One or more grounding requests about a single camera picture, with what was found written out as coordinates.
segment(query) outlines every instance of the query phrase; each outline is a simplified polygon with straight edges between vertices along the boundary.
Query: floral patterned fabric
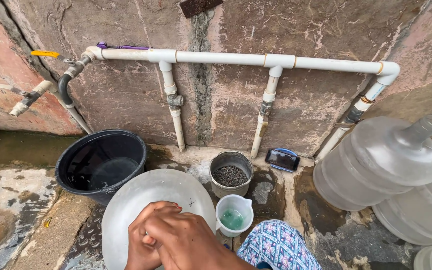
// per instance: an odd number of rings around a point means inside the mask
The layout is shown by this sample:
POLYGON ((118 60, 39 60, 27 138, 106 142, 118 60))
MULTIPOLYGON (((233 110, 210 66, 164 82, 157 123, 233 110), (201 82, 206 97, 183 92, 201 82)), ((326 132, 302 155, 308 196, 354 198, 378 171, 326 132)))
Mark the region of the floral patterned fabric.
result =
POLYGON ((256 225, 237 255, 258 267, 273 270, 322 270, 308 251, 300 232, 284 221, 271 219, 256 225))

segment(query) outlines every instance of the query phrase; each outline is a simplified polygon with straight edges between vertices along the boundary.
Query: water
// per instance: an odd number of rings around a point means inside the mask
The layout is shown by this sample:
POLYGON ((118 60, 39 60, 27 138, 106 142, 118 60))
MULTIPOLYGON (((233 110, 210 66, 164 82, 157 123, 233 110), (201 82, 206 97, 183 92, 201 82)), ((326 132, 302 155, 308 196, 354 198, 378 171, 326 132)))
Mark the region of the water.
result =
POLYGON ((226 228, 238 231, 243 228, 244 219, 238 211, 234 209, 228 209, 219 217, 219 221, 226 228))

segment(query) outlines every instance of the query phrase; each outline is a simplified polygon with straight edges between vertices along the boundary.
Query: rusty metal plate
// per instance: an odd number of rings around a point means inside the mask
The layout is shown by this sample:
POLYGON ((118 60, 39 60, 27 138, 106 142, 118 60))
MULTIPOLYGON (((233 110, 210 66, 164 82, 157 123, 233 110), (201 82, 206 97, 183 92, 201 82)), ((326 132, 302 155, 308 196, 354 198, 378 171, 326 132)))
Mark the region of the rusty metal plate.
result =
POLYGON ((100 204, 94 206, 59 270, 106 270, 101 233, 105 210, 106 207, 100 204))
POLYGON ((223 0, 186 0, 179 3, 179 6, 183 11, 184 17, 189 19, 196 14, 207 11, 208 9, 214 8, 222 3, 223 0))

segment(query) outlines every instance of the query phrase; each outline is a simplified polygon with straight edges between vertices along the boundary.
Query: tiled floor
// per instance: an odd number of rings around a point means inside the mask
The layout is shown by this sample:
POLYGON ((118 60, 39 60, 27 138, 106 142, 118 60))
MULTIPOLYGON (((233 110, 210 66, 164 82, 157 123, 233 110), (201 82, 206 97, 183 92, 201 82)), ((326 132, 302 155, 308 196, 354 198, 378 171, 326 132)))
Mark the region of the tiled floor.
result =
MULTIPOLYGON (((62 192, 54 181, 54 164, 74 140, 0 132, 0 269, 105 269, 100 242, 104 208, 62 192), (20 155, 23 150, 28 153, 20 155)), ((180 153, 176 146, 149 148, 147 170, 170 168, 194 176, 216 205, 208 165, 224 149, 188 147, 180 153)), ((234 239, 218 233, 222 243, 237 250, 255 224, 283 219, 303 234, 324 270, 412 269, 420 247, 393 236, 370 208, 345 212, 327 205, 313 185, 311 160, 303 159, 304 168, 296 173, 271 168, 262 157, 253 164, 245 196, 253 200, 253 225, 234 239)))

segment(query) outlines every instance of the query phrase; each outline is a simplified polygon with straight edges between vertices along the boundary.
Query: black rubber hose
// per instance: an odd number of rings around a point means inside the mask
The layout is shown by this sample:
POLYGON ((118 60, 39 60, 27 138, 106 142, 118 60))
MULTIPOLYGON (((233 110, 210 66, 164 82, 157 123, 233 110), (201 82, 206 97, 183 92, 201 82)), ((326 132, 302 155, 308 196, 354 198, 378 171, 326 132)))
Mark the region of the black rubber hose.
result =
POLYGON ((61 99, 63 100, 64 104, 66 105, 72 105, 73 100, 68 94, 68 83, 71 81, 72 77, 68 74, 63 74, 61 78, 59 79, 57 83, 57 91, 59 92, 59 95, 61 96, 61 99))

